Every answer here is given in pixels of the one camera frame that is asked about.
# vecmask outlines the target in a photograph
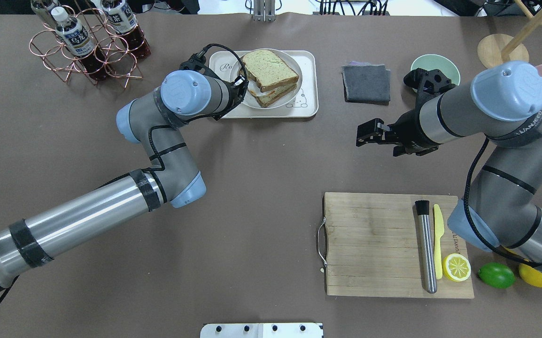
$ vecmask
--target lemon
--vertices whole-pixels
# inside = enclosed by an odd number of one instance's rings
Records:
[[[519,276],[531,286],[542,287],[542,272],[529,265],[519,265]]]
[[[462,282],[471,276],[469,261],[462,254],[450,254],[444,257],[442,267],[445,276],[455,282]]]

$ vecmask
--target soda bottle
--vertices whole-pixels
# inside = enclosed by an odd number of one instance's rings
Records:
[[[52,17],[50,11],[57,7],[58,0],[31,0],[31,9],[33,13],[43,21],[49,28],[56,28],[56,21]]]
[[[101,61],[105,58],[104,53],[93,44],[81,20],[70,16],[62,7],[54,7],[52,17],[56,21],[56,34],[62,38],[74,56],[81,57],[79,62],[85,67],[89,77],[96,81],[106,79],[108,75]]]
[[[102,0],[101,9],[106,13],[110,25],[114,27],[120,37],[127,41],[125,47],[137,59],[145,59],[151,54],[148,41],[139,28],[138,20],[127,4],[127,0]]]

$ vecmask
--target green lime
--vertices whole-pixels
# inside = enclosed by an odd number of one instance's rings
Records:
[[[478,276],[484,283],[498,289],[507,289],[515,282],[513,271],[507,265],[494,261],[481,267]]]

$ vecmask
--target lime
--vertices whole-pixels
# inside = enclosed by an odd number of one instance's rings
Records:
[[[542,287],[542,272],[529,265],[519,265],[519,276],[531,286]]]
[[[448,279],[462,282],[471,275],[471,266],[464,255],[454,253],[444,257],[442,271]]]
[[[515,282],[513,271],[507,265],[496,262],[481,267],[478,276],[484,283],[498,289],[507,289]]]

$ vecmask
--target wooden stand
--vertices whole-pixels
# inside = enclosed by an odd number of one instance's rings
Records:
[[[542,9],[532,15],[521,0],[515,0],[516,4],[524,11],[530,21],[515,36],[506,34],[492,34],[480,41],[478,44],[478,57],[486,68],[492,68],[511,60],[529,61],[529,54],[522,44],[538,26],[542,25]]]

